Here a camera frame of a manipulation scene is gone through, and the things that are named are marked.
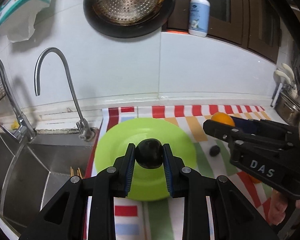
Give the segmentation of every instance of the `gooseneck faucet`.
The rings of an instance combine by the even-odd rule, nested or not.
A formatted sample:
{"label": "gooseneck faucet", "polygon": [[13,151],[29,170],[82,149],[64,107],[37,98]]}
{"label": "gooseneck faucet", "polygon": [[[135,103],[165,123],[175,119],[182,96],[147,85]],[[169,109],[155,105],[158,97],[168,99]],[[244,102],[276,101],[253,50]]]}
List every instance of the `gooseneck faucet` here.
{"label": "gooseneck faucet", "polygon": [[73,101],[74,101],[74,104],[75,104],[75,108],[77,109],[79,117],[80,117],[80,121],[77,122],[77,127],[78,127],[78,129],[81,133],[81,135],[79,137],[81,139],[84,139],[85,141],[89,141],[94,137],[95,134],[90,129],[87,120],[85,118],[83,118],[83,115],[81,113],[81,109],[80,109],[80,106],[79,106],[79,103],[78,103],[78,100],[77,100],[77,96],[75,95],[75,92],[74,92],[74,87],[73,87],[73,84],[72,84],[72,79],[71,79],[71,75],[70,75],[68,62],[66,60],[65,55],[61,52],[60,49],[57,49],[55,47],[47,48],[39,56],[39,58],[37,60],[37,63],[35,65],[35,70],[34,70],[34,91],[35,91],[35,95],[36,96],[40,95],[40,69],[41,69],[43,59],[50,52],[54,52],[55,54],[57,54],[61,58],[61,61],[64,65],[64,67],[65,67],[69,88],[70,88],[70,91],[71,91],[71,94],[72,94],[72,98],[73,98]]}
{"label": "gooseneck faucet", "polygon": [[34,139],[36,133],[34,129],[32,128],[28,118],[26,115],[21,111],[16,98],[13,95],[12,89],[10,87],[6,71],[4,69],[3,63],[0,60],[0,78],[3,83],[3,88],[6,91],[7,97],[10,101],[10,104],[12,106],[13,111],[16,114],[17,121],[19,123],[19,127],[14,132],[10,132],[8,129],[6,129],[3,125],[1,125],[1,128],[4,132],[6,132],[11,138],[18,141],[19,143],[22,141],[23,137],[26,135],[29,140]]}

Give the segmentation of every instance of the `human hand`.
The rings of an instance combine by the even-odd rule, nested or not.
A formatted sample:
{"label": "human hand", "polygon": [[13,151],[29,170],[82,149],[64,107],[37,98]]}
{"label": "human hand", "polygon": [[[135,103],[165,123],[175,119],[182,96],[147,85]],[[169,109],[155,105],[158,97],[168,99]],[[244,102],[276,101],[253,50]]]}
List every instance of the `human hand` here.
{"label": "human hand", "polygon": [[[276,190],[272,190],[270,209],[268,214],[269,221],[274,224],[280,224],[285,216],[288,206],[287,198]],[[296,208],[300,208],[300,199],[296,201]]]}

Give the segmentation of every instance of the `striped tablecloth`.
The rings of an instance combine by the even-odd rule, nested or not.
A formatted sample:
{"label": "striped tablecloth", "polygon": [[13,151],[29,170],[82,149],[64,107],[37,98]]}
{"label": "striped tablecloth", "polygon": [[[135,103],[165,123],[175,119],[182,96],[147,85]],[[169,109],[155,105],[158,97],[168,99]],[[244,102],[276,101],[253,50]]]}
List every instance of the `striped tablecloth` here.
{"label": "striped tablecloth", "polygon": [[[215,112],[224,112],[244,119],[268,119],[269,114],[261,106],[147,106],[103,109],[103,122],[99,139],[120,122],[139,117],[161,118],[179,126],[191,138],[196,149],[196,170],[203,176],[216,178],[226,175],[268,221],[271,188],[263,183],[253,184],[249,176],[231,165],[227,144],[206,135],[202,124]],[[209,155],[213,145],[221,148],[216,157]],[[86,177],[95,176],[97,170],[93,158],[88,165]],[[119,240],[181,240],[184,200],[164,199],[139,202],[130,199],[114,200],[115,230]],[[87,214],[90,213],[90,200]]]}

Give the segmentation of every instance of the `red stripe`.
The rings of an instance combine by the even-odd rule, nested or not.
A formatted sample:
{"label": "red stripe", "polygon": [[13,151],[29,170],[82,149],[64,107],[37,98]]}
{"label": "red stripe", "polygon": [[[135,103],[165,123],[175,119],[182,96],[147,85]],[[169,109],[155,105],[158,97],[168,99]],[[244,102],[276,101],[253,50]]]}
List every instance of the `red stripe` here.
{"label": "red stripe", "polygon": [[236,106],[238,109],[239,114],[242,114],[241,106]]}
{"label": "red stripe", "polygon": [[109,108],[109,123],[107,126],[107,131],[117,125],[119,123],[119,109],[117,107],[115,108]]}
{"label": "red stripe", "polygon": [[211,115],[215,114],[218,111],[219,111],[219,109],[218,109],[217,105],[209,105],[209,112]]}
{"label": "red stripe", "polygon": [[266,202],[264,202],[262,204],[263,206],[263,211],[265,213],[265,217],[266,217],[266,221],[268,222],[268,224],[270,224],[270,221],[269,221],[269,218],[268,218],[268,214],[269,214],[269,209],[270,209],[270,201],[271,201],[271,198],[268,198],[266,200]]}
{"label": "red stripe", "polygon": [[92,151],[91,151],[91,154],[90,154],[90,157],[89,157],[89,160],[88,160],[86,173],[83,175],[85,178],[90,178],[91,177],[94,153],[96,151],[97,143],[98,143],[98,140],[99,140],[100,130],[98,129],[98,130],[94,130],[94,131],[96,133],[96,139],[95,139],[95,142],[93,144]]}
{"label": "red stripe", "polygon": [[130,113],[130,112],[134,112],[134,107],[122,107],[121,108],[121,112],[122,113]]}
{"label": "red stripe", "polygon": [[193,116],[201,116],[201,106],[192,106],[192,115]]}
{"label": "red stripe", "polygon": [[248,113],[252,113],[250,106],[244,106],[244,107],[247,109]]}
{"label": "red stripe", "polygon": [[114,215],[124,216],[124,217],[137,217],[138,207],[137,206],[114,206]]}
{"label": "red stripe", "polygon": [[153,118],[164,118],[164,106],[153,106],[152,107]]}
{"label": "red stripe", "polygon": [[253,202],[256,208],[261,206],[261,201],[258,197],[258,193],[256,190],[256,187],[254,186],[253,182],[249,178],[248,174],[245,173],[244,171],[240,171],[237,173],[240,179],[242,180],[243,184],[246,186]]}
{"label": "red stripe", "polygon": [[174,116],[175,117],[184,117],[185,116],[185,106],[175,106],[174,107]]}
{"label": "red stripe", "polygon": [[225,106],[225,111],[226,111],[226,114],[233,114],[231,106]]}

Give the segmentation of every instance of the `soap bottle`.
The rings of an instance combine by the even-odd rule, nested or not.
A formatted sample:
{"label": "soap bottle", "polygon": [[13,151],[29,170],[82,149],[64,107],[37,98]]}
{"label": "soap bottle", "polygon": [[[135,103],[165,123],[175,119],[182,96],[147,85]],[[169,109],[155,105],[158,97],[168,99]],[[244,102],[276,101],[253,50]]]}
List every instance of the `soap bottle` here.
{"label": "soap bottle", "polygon": [[205,37],[208,33],[210,3],[208,0],[190,1],[189,33]]}

